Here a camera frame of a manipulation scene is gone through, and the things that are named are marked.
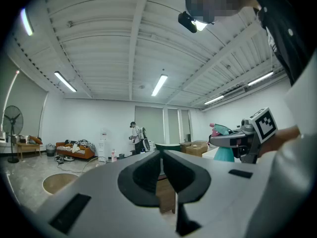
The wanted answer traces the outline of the open cardboard box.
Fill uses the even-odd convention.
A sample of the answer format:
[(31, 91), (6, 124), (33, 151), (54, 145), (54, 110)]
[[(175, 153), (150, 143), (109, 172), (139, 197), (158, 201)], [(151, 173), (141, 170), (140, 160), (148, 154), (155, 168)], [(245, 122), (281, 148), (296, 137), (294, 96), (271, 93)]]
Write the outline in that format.
[(197, 146), (197, 147), (203, 147), (207, 145), (207, 142), (204, 140), (196, 140), (196, 141), (192, 141), (192, 142), (182, 142), (180, 143), (181, 146), (184, 147), (190, 147), (190, 146)]

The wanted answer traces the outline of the person's black shirt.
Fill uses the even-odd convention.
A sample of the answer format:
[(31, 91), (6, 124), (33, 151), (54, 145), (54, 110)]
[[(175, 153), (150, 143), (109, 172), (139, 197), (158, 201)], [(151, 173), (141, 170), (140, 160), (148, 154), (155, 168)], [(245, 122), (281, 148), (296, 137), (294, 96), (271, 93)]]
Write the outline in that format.
[(317, 0), (257, 0), (263, 29), (274, 40), (275, 55), (294, 84), (317, 49)]

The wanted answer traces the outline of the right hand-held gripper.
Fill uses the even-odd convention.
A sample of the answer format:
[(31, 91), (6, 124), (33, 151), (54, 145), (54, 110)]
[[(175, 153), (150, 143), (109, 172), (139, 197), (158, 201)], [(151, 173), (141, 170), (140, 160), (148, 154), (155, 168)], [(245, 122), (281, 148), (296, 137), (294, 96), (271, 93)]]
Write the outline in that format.
[(242, 163), (255, 164), (263, 143), (277, 131), (277, 125), (268, 107), (262, 108), (241, 121), (240, 131), (229, 135), (211, 136), (210, 144), (218, 147), (237, 148)]

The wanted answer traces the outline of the person's right forearm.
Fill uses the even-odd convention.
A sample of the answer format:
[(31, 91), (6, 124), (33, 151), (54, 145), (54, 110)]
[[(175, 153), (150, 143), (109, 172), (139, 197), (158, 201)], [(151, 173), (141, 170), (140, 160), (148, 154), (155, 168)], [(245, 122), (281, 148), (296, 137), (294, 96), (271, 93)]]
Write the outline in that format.
[(299, 135), (300, 131), (296, 125), (278, 130), (272, 137), (261, 145), (259, 158), (268, 152), (279, 150), (285, 142), (296, 139)]

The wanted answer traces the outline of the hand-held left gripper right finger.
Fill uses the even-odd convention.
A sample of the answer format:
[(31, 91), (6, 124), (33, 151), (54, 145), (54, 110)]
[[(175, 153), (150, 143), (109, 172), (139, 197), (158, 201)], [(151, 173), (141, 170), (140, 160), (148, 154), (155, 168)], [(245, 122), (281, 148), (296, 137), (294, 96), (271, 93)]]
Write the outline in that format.
[(178, 195), (176, 230), (162, 238), (245, 238), (264, 193), (271, 155), (257, 164), (162, 153), (163, 170)]

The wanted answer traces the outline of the round white brown side table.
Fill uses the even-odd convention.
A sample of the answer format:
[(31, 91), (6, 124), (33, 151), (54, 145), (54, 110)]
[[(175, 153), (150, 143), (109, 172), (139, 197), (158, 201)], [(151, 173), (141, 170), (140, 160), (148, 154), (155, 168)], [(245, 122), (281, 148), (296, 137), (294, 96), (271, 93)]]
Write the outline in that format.
[(75, 174), (58, 173), (46, 177), (43, 180), (42, 186), (47, 194), (53, 195), (75, 181), (77, 178), (78, 176)]

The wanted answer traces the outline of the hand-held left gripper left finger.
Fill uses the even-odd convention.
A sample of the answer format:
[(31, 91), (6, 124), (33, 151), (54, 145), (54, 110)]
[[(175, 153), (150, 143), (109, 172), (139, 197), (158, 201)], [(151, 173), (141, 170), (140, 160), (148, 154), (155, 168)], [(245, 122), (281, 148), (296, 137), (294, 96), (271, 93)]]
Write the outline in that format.
[(159, 152), (91, 169), (38, 209), (32, 223), (44, 238), (176, 238), (160, 211)]

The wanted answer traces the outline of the large cardboard box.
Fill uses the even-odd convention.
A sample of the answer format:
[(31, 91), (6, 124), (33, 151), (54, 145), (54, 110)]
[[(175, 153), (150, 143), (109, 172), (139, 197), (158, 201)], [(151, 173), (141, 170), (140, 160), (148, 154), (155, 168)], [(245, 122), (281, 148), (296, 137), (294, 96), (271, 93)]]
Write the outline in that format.
[(191, 146), (186, 147), (186, 153), (189, 155), (202, 157), (202, 155), (208, 151), (207, 144), (193, 144)]

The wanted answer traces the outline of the black standing fan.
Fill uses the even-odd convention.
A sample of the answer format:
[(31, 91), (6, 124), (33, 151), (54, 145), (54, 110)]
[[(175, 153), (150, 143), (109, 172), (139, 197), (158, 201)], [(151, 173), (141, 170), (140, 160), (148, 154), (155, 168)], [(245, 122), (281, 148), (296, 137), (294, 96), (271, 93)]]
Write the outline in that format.
[(19, 162), (16, 154), (13, 153), (13, 147), (17, 142), (17, 136), (20, 135), (24, 123), (24, 118), (21, 110), (16, 106), (8, 106), (4, 110), (2, 128), (5, 135), (10, 138), (11, 156), (8, 158), (8, 162), (16, 164)]

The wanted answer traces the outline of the orange sofa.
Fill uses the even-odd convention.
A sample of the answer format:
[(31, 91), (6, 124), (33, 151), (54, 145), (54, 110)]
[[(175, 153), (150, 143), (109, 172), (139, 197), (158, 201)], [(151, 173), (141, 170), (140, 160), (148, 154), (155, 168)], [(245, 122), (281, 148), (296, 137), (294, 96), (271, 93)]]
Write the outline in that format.
[(74, 158), (79, 158), (79, 159), (90, 159), (95, 156), (95, 147), (93, 146), (93, 149), (91, 149), (88, 146), (83, 146), (79, 145), (76, 148), (76, 151), (73, 151), (73, 145), (75, 144), (76, 141), (69, 141), (66, 140), (64, 142), (57, 142), (55, 144), (55, 149), (58, 155), (63, 155), (63, 156), (70, 156)]

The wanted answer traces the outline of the teal and pink toy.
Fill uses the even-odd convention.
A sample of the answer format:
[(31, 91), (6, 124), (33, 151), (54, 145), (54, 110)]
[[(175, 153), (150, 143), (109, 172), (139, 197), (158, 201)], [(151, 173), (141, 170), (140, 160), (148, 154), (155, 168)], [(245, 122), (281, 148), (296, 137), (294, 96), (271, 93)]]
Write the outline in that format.
[[(210, 127), (212, 128), (212, 134), (210, 137), (230, 135), (234, 133), (231, 129), (216, 123), (210, 123)], [(214, 156), (214, 160), (234, 162), (233, 150), (231, 148), (219, 147)]]

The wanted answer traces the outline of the white backpack rig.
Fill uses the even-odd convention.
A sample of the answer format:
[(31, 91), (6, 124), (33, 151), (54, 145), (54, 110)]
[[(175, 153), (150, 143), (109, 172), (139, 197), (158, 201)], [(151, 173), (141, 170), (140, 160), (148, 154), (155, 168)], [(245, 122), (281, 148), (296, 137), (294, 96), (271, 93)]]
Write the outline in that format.
[(139, 136), (140, 136), (140, 152), (141, 153), (149, 152), (151, 150), (151, 146), (147, 137), (146, 129), (144, 127), (140, 128)]

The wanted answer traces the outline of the white rectangular cabinet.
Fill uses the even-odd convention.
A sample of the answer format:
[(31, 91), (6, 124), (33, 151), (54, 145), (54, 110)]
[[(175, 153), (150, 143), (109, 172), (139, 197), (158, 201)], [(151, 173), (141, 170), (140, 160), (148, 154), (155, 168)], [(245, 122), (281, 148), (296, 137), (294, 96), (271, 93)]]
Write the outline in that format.
[(203, 153), (202, 157), (207, 159), (214, 159), (217, 151), (218, 151), (218, 147), (211, 148), (209, 151)]

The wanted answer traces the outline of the wooden bench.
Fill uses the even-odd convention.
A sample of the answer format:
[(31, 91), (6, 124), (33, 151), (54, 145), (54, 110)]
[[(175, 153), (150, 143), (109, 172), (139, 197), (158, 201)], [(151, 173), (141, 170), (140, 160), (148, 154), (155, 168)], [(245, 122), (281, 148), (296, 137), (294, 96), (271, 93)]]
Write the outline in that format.
[(34, 151), (35, 153), (39, 153), (39, 156), (42, 155), (39, 144), (28, 144), (28, 143), (17, 142), (16, 145), (18, 149), (18, 155), (20, 156), (21, 160), (23, 159), (24, 151)]

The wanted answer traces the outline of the white water dispenser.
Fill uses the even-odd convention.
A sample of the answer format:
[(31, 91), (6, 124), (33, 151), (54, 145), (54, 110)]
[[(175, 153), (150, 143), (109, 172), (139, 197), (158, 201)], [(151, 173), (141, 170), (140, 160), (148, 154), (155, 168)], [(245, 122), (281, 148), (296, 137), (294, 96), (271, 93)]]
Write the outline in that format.
[(98, 143), (98, 156), (105, 157), (108, 161), (108, 150), (106, 145), (107, 132), (105, 128), (100, 130), (100, 138)]

